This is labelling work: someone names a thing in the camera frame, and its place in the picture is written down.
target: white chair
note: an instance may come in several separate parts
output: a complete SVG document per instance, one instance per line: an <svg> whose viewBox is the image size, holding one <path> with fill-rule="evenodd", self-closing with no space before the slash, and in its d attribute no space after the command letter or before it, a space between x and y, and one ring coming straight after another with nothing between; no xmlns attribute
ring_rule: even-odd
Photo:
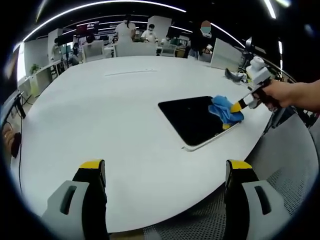
<svg viewBox="0 0 320 240"><path fill-rule="evenodd" d="M177 46L173 44L164 44L161 51L163 57L175 57Z"/></svg>
<svg viewBox="0 0 320 240"><path fill-rule="evenodd" d="M157 53L157 47L152 43L120 42L115 46L115 53L117 57L155 56Z"/></svg>
<svg viewBox="0 0 320 240"><path fill-rule="evenodd" d="M103 40L95 40L82 46L83 62L91 62L105 58L105 46Z"/></svg>

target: white round table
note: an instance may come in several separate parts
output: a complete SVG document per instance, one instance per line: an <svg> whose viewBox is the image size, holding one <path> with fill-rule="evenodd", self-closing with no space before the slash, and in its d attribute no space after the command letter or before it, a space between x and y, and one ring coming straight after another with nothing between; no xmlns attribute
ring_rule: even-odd
<svg viewBox="0 0 320 240"><path fill-rule="evenodd" d="M271 113L245 109L244 121L213 142L187 152L158 103L248 90L224 71L183 58L131 56L69 68L38 98L23 121L21 184L41 216L49 196L79 166L105 160L106 226L110 233L169 219L225 180L226 160L244 160ZM18 161L11 166L18 175Z"/></svg>

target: blue cleaning cloth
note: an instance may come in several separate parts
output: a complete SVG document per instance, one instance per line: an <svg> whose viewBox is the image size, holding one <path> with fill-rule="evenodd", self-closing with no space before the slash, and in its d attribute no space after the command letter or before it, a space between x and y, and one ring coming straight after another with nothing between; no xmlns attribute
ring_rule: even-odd
<svg viewBox="0 0 320 240"><path fill-rule="evenodd" d="M217 95L211 101L213 104L208 107L209 112L220 117L224 124L234 125L245 118L240 111L230 112L233 104L225 96Z"/></svg>

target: hand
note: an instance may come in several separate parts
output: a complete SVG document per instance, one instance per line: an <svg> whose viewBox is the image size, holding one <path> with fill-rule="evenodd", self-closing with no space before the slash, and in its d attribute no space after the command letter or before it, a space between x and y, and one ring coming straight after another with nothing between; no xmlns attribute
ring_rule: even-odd
<svg viewBox="0 0 320 240"><path fill-rule="evenodd" d="M263 88L263 91L274 99L279 101L282 108L290 106L293 102L295 85L283 81L272 80L271 84ZM271 103L266 106L272 110L275 106Z"/></svg>
<svg viewBox="0 0 320 240"><path fill-rule="evenodd" d="M12 129L12 127L6 123L3 126L3 130L2 130L2 137L3 137L3 142L4 142L4 147L7 150L8 153L11 154L11 147L12 144L15 140L15 131Z"/></svg>

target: dark hair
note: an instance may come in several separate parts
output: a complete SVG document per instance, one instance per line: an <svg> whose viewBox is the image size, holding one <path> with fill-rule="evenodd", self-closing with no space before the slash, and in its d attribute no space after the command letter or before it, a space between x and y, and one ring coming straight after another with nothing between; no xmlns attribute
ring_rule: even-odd
<svg viewBox="0 0 320 240"><path fill-rule="evenodd" d="M130 15L130 14L125 15L125 20L126 20L126 27L129 28L129 23L130 23L130 20L131 20L131 15Z"/></svg>
<svg viewBox="0 0 320 240"><path fill-rule="evenodd" d="M89 36L86 36L86 42L88 44L92 43L95 40L95 36L93 34L90 34Z"/></svg>

